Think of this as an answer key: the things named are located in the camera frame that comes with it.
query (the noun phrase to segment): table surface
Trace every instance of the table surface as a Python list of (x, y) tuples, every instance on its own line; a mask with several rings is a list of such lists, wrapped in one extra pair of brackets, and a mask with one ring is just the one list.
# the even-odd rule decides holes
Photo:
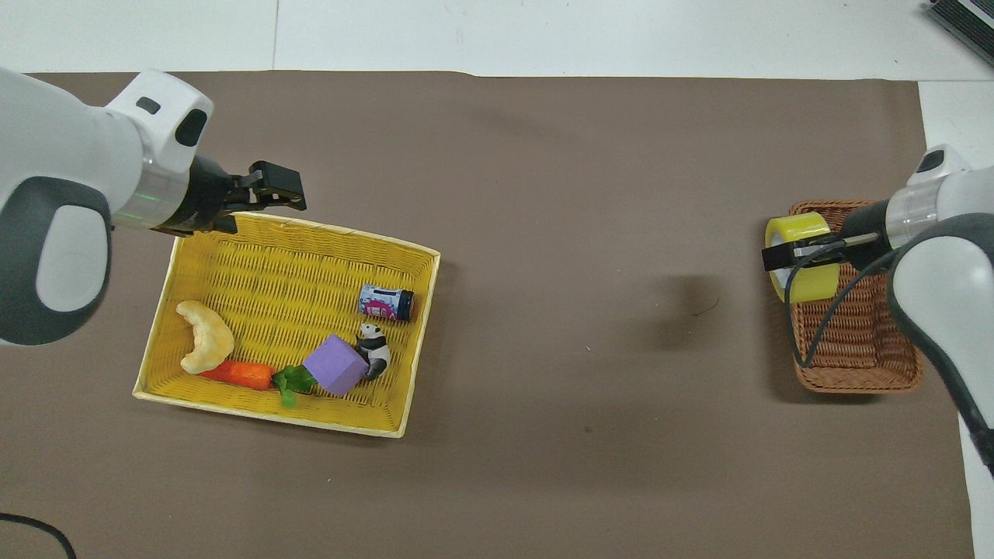
[[(129, 76), (45, 78), (103, 104)], [(941, 383), (805, 392), (757, 255), (796, 200), (904, 184), (914, 84), (181, 78), (227, 170), (296, 168), (303, 217), (441, 251), (408, 433), (133, 399), (171, 240), (118, 229), (94, 319), (0, 349), (3, 510), (81, 556), (971, 556)]]

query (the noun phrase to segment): cashew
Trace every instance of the cashew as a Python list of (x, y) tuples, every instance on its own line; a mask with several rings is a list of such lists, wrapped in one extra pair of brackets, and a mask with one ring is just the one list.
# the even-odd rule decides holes
[(180, 361), (191, 375), (216, 368), (235, 349), (235, 337), (221, 317), (195, 300), (176, 305), (176, 312), (193, 326), (193, 351)]

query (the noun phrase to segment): yellow tape roll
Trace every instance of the yellow tape roll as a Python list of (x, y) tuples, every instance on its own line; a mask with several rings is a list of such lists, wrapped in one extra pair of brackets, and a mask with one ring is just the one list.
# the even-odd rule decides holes
[[(766, 246), (772, 247), (791, 241), (807, 239), (830, 233), (825, 218), (815, 212), (774, 218), (766, 224)], [(769, 273), (773, 289), (783, 300), (783, 289), (787, 283), (790, 268)], [(827, 264), (815, 268), (802, 269), (790, 285), (790, 302), (826, 299), (835, 296), (839, 285), (839, 265)]]

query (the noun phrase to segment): small can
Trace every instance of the small can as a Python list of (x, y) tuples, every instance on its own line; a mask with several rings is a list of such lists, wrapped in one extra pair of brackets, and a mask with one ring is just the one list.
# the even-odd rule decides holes
[(406, 289), (386, 289), (370, 283), (359, 291), (359, 312), (393, 320), (411, 320), (414, 292)]

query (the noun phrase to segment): panda figurine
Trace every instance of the panda figurine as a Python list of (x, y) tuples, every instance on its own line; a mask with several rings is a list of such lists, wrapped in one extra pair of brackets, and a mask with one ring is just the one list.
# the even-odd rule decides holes
[(370, 369), (366, 371), (363, 378), (376, 380), (390, 365), (390, 348), (387, 347), (387, 337), (383, 335), (380, 326), (364, 322), (359, 325), (356, 345), (359, 353), (370, 364)]

